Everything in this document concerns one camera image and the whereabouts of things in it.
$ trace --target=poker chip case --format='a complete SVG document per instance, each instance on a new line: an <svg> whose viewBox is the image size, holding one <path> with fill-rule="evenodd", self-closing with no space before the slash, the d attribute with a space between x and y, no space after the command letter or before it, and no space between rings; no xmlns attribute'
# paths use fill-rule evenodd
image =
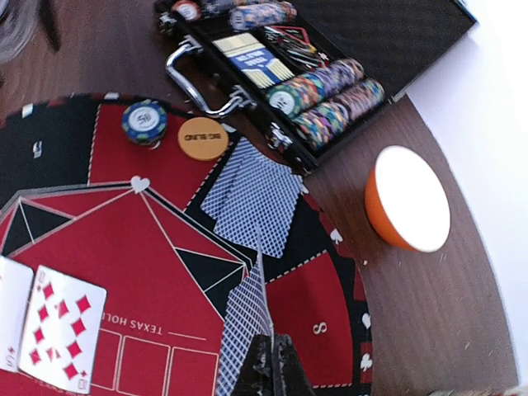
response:
<svg viewBox="0 0 528 396"><path fill-rule="evenodd" d="M330 158L344 142L360 133L382 111L404 96L407 86L433 65L476 23L464 5L456 0L291 0L297 10L292 26L302 26L311 43L330 60L353 58L368 78L384 89L381 106L368 112L319 150L303 141L292 119L270 106L266 91L214 44L215 40L237 32L229 24L229 14L187 21L170 11L175 22L171 36L179 48L168 58L166 69L198 107L213 118L224 118L233 111L244 111L264 134L269 146L281 153L291 167L311 173ZM170 10L173 0L160 0L154 12ZM215 75L229 101L218 110L207 104L207 92L199 92L178 71L177 61L196 56L204 73Z"/></svg>

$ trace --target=white wall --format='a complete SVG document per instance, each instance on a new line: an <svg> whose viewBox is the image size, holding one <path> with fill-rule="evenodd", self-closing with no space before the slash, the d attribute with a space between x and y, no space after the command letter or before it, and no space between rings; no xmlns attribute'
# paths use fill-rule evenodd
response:
<svg viewBox="0 0 528 396"><path fill-rule="evenodd" d="M478 225L528 383L528 2L468 3L480 27L408 93Z"/></svg>

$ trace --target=brown wooden surface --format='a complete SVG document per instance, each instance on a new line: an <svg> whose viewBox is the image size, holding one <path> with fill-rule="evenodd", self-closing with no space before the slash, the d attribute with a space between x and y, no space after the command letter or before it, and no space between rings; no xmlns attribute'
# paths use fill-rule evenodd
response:
<svg viewBox="0 0 528 396"><path fill-rule="evenodd" d="M0 118L26 103L71 92L133 93L182 103L163 67L176 45L163 45L157 37L149 0L56 3L63 48L53 54L38 30L17 59L0 65L6 78ZM221 102L209 82L202 79L200 87ZM262 142L242 117L230 122ZM421 154L445 187L453 226L438 253L391 248L367 221L366 179L378 152L390 144ZM307 186L361 265L372 316L376 395L516 384L510 335L483 244L446 159L407 98L325 163Z"/></svg>

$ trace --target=red poker mat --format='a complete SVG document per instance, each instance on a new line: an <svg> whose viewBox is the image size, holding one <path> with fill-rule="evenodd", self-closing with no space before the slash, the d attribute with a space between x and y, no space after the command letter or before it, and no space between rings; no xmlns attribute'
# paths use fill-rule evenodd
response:
<svg viewBox="0 0 528 396"><path fill-rule="evenodd" d="M161 146L134 145L121 118L139 100L70 97L0 122L0 252L108 290L92 395L211 395L227 296L256 253L217 237L200 204L240 135L219 160L197 162L177 143L193 115L161 102ZM361 277L307 191L284 256L264 263L276 332L292 336L317 395L370 394ZM61 393L0 371L0 394Z"/></svg>

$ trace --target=metal handle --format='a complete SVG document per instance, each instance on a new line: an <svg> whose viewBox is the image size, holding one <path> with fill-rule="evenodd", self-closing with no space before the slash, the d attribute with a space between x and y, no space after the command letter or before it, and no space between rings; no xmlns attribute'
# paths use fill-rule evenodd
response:
<svg viewBox="0 0 528 396"><path fill-rule="evenodd" d="M239 107L256 106L257 104L249 97L242 87L235 85L233 92L229 95L229 101L223 105L222 108L218 110L211 110L209 108L201 93L174 67L175 63L184 55L199 54L202 51L201 46L192 41L192 38L187 36L187 39L180 43L180 47L168 57L165 69L174 82L178 84L178 87L180 87L192 99L196 106L211 118L224 118Z"/></svg>

